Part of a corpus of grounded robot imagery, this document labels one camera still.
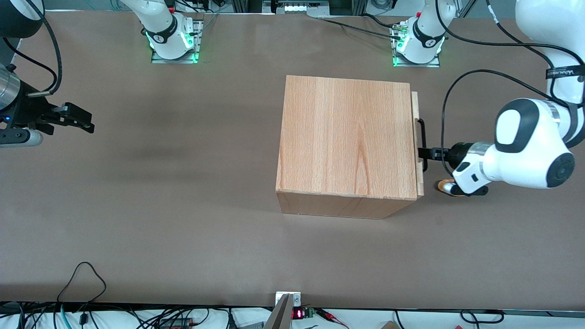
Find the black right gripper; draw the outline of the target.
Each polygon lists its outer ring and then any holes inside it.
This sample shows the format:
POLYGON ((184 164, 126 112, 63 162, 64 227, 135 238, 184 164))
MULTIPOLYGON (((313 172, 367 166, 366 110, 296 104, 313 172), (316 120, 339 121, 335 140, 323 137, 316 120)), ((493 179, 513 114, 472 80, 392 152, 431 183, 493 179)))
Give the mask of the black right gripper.
POLYGON ((30 98, 29 92, 35 88, 21 88, 18 92, 1 89, 1 121, 6 128, 1 130, 2 138, 10 138, 12 129, 40 129, 42 133, 52 135, 53 125, 72 126, 94 133, 95 125, 91 122, 92 114, 71 102, 65 102, 60 107, 50 104, 44 96, 30 98))

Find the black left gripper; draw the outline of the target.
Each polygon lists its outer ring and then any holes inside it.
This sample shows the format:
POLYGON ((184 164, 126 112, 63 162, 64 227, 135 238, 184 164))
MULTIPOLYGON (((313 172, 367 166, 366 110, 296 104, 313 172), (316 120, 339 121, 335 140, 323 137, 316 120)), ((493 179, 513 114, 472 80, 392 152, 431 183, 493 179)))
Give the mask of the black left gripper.
POLYGON ((458 167, 473 143, 456 143, 451 148, 418 148, 418 158, 424 160, 446 161, 451 167, 458 167))

